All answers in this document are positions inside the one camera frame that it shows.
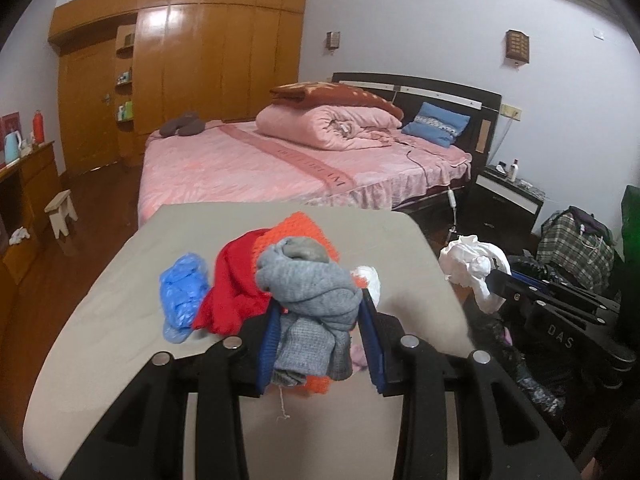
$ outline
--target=ironing board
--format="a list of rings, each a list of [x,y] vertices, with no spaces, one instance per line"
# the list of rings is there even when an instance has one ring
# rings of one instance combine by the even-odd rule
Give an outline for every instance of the ironing board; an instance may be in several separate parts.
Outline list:
[[[162,338],[158,288],[163,270],[190,251],[212,266],[230,240],[299,210],[332,241],[342,266],[376,268],[382,282],[380,312],[398,317],[407,332],[441,352],[466,356],[472,351],[458,300],[420,229],[402,213],[292,203],[162,206],[114,257],[50,350],[24,421],[31,465],[59,478],[151,355],[199,354],[220,339],[201,331],[179,345]],[[379,396],[368,374],[333,383],[324,396],[286,392],[284,406],[290,418],[282,418],[277,388],[241,401],[252,480],[392,477],[401,398]]]

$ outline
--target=blue pillow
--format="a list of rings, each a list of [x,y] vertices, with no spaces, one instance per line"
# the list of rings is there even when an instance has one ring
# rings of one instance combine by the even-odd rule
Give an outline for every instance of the blue pillow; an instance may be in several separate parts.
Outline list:
[[[470,119],[468,115],[422,103],[415,119],[402,129],[402,133],[448,148],[466,128]]]

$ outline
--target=white tissue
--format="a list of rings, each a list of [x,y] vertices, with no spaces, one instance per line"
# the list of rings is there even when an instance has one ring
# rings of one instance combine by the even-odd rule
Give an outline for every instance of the white tissue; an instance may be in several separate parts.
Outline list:
[[[476,235],[461,236],[440,251],[438,262],[445,277],[451,283],[470,286],[474,290],[476,303],[486,314],[496,312],[504,298],[489,292],[484,279],[496,268],[511,274],[507,257],[493,244],[479,242]]]
[[[351,273],[360,278],[367,280],[367,290],[371,296],[374,306],[378,306],[380,302],[380,278],[378,272],[373,267],[359,266],[356,267]]]
[[[25,238],[31,238],[31,235],[24,227],[20,227],[14,231],[14,234],[9,238],[9,245],[17,245]]]

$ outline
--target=wooden wardrobe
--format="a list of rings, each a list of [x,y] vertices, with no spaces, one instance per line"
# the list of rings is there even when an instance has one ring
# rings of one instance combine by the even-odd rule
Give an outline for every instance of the wooden wardrobe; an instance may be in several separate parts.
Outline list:
[[[73,0],[57,7],[60,131],[70,174],[123,158],[187,110],[250,120],[269,88],[296,82],[305,0]],[[134,30],[130,49],[119,45]],[[129,85],[116,86],[120,70]],[[116,122],[125,100],[133,120]]]

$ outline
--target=blue cloth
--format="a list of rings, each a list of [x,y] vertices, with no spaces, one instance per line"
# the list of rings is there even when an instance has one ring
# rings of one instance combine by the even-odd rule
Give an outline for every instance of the blue cloth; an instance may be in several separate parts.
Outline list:
[[[160,300],[165,318],[162,335],[168,342],[181,343],[188,338],[193,331],[193,319],[209,289],[207,264],[194,253],[185,254],[160,275]]]

